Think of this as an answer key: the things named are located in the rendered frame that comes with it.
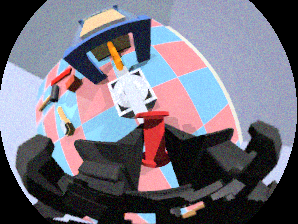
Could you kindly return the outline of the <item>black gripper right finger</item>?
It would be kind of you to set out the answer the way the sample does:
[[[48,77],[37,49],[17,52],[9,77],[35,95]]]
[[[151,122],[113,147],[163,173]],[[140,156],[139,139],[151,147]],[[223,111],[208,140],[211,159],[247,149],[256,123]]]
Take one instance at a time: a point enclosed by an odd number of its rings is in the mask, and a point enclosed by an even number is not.
[[[205,149],[221,144],[222,141],[225,143],[226,140],[233,139],[233,135],[233,128],[225,128],[217,132],[193,136],[192,133],[186,133],[165,123],[165,148],[168,151],[166,153],[180,184],[178,186],[190,184],[188,179],[200,163]]]

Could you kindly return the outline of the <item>black-headed mallet with wooden handle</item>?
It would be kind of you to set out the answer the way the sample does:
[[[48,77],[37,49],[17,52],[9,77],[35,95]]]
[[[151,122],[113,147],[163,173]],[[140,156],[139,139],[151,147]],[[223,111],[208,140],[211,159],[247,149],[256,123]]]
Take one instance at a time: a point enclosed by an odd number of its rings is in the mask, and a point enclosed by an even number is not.
[[[52,84],[51,95],[45,99],[44,103],[41,103],[39,112],[43,111],[43,109],[47,107],[48,101],[57,101],[57,99],[59,99],[59,87],[60,85]]]

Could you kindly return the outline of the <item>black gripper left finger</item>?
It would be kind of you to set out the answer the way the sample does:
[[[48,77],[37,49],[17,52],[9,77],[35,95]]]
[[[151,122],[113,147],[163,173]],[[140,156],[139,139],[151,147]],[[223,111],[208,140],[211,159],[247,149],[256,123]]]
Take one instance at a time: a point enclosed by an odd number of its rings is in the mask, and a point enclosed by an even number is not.
[[[130,185],[130,190],[138,192],[140,183],[141,161],[144,155],[144,123],[140,123],[128,135],[113,141],[82,140],[73,141],[74,149],[82,160],[92,163],[117,165],[121,168]]]

